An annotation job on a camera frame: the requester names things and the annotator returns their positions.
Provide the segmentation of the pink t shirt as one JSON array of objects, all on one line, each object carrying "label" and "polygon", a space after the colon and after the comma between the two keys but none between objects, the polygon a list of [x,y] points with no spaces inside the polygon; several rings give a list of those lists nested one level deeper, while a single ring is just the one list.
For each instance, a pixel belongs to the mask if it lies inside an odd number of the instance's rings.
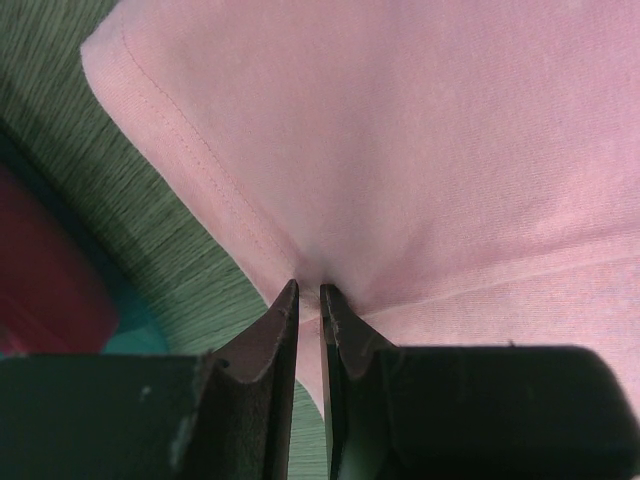
[{"label": "pink t shirt", "polygon": [[397,344],[576,344],[639,401],[635,1],[122,1],[81,48],[113,121],[266,302]]}]

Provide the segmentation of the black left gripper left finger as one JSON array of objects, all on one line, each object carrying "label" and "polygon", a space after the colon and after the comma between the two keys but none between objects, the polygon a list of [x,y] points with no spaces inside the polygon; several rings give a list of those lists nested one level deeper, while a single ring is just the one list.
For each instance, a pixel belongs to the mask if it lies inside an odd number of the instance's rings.
[{"label": "black left gripper left finger", "polygon": [[216,351],[4,359],[2,477],[285,478],[298,326],[290,281]]}]

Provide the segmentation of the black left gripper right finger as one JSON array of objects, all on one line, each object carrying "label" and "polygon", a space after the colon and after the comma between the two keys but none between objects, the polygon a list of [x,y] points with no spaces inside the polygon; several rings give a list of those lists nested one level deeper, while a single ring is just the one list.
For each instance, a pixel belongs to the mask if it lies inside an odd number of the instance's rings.
[{"label": "black left gripper right finger", "polygon": [[577,346],[398,346],[320,289],[333,479],[631,479],[639,424]]}]

